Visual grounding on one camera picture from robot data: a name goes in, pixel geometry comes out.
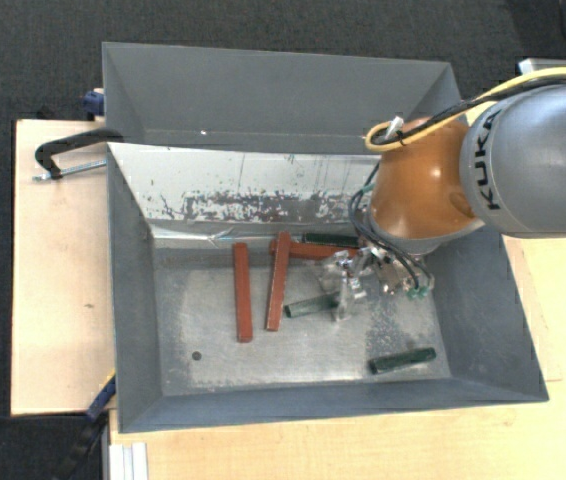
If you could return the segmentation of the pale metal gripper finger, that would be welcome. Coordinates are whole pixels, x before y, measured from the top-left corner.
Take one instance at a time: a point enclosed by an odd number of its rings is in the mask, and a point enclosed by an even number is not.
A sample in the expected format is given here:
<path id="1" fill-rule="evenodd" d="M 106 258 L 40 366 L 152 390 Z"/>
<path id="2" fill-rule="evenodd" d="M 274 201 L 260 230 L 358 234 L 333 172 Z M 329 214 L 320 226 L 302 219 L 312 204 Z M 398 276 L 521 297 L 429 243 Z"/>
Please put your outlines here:
<path id="1" fill-rule="evenodd" d="M 347 320 L 359 311 L 359 306 L 366 300 L 367 292 L 358 277 L 344 274 L 339 282 L 337 306 L 333 318 L 339 322 Z"/>
<path id="2" fill-rule="evenodd" d="M 360 280 L 362 265 L 362 253 L 351 254 L 347 250 L 338 250 L 320 262 L 319 284 L 325 292 L 349 289 L 359 293 L 363 290 Z"/>

